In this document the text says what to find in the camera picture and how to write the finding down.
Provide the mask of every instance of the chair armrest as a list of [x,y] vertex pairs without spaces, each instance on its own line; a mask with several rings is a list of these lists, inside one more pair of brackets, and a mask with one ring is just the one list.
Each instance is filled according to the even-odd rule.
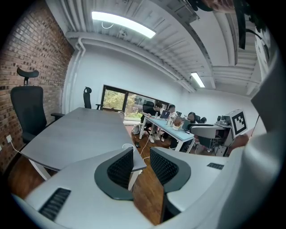
[[57,121],[58,119],[60,119],[61,117],[64,116],[64,114],[61,113],[51,113],[51,116],[55,117],[55,120]]
[[23,132],[22,133],[22,138],[24,143],[29,143],[33,138],[35,137],[34,134],[30,134],[28,132]]
[[97,110],[99,109],[99,107],[103,106],[103,104],[96,104],[97,105]]

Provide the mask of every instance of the backpack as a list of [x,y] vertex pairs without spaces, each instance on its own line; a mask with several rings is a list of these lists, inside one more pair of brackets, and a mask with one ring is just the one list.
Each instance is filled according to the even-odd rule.
[[136,135],[140,133],[143,123],[135,124],[132,128],[132,134]]

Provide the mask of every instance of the fluorescent light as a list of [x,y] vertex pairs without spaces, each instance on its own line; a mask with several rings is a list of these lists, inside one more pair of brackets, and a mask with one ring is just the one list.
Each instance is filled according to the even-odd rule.
[[93,11],[92,12],[92,18],[93,18],[93,20],[106,21],[106,22],[122,25],[124,27],[129,28],[129,29],[135,30],[138,33],[141,33],[148,38],[152,38],[156,34],[153,30],[151,30],[151,29],[149,29],[149,28],[147,28],[147,27],[145,27],[145,26],[143,26],[143,25],[141,25],[135,21],[132,21],[128,18],[121,17],[118,15],[114,15],[111,13],[103,13],[103,12]]
[[191,73],[191,75],[196,80],[196,82],[199,84],[201,88],[205,87],[204,83],[202,82],[201,78],[198,76],[196,72]]

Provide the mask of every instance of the brick wall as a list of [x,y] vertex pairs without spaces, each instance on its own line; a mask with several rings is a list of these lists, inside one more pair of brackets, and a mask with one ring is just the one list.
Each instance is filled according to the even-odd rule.
[[49,123],[53,120],[52,112],[61,112],[60,99],[73,51],[44,0],[27,9],[12,29],[0,51],[1,173],[16,154],[11,144],[7,144],[6,136],[11,134],[16,149],[23,146],[22,129],[10,99],[11,89],[24,82],[16,72],[17,67],[40,72],[37,78],[29,79],[29,84],[43,88],[44,110]]

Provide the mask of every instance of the ceiling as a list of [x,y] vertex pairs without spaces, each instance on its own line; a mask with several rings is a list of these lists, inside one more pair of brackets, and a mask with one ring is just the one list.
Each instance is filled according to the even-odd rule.
[[[191,72],[201,76],[206,89],[252,96],[261,82],[255,36],[247,33],[245,50],[238,48],[235,14],[196,12],[184,0],[47,0],[71,41],[112,37],[176,75],[178,83],[194,92],[199,88]],[[128,28],[93,21],[92,11],[103,11],[137,21],[156,32],[149,39]],[[246,27],[255,30],[247,17]]]

